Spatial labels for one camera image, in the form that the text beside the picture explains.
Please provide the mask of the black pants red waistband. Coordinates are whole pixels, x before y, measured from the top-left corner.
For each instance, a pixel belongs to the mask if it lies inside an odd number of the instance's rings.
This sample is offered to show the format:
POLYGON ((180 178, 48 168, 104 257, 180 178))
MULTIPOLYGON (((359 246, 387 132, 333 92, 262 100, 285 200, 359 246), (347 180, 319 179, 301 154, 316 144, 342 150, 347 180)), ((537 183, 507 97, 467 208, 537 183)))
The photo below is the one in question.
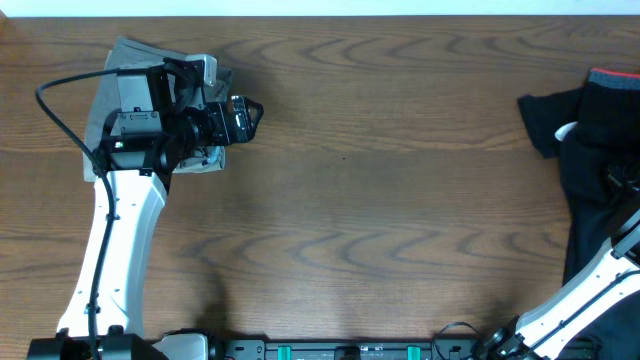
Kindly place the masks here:
POLYGON ((606 228, 628 196, 607 178, 638 180, 639 77, 594 69, 578 89, 559 95, 554 126, 573 123, 558 144, 570 228, 563 283, 575 279, 607 238, 606 228))

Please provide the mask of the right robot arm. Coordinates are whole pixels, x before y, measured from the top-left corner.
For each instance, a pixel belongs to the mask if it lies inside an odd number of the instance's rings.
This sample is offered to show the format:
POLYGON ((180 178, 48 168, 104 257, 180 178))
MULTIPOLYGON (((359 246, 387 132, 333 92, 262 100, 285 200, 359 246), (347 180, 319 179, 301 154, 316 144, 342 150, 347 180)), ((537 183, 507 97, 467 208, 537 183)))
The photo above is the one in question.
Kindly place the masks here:
POLYGON ((606 181, 623 203, 598 252, 551 299, 479 344, 474 359, 556 359, 581 330, 639 291, 639 165, 610 166, 606 181))

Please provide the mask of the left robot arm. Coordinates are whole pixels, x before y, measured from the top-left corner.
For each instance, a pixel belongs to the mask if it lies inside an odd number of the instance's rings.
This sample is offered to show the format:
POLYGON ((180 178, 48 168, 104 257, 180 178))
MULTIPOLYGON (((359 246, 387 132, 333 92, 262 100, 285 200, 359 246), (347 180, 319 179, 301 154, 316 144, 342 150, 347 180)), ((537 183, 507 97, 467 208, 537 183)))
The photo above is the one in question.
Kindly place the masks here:
POLYGON ((144 337, 144 283, 153 233, 178 172, 222 167, 224 150, 251 141, 263 106, 229 94, 232 74, 209 55, 111 70, 119 105, 87 149, 96 180, 91 232, 73 296, 31 359, 222 359, 199 330, 144 337))

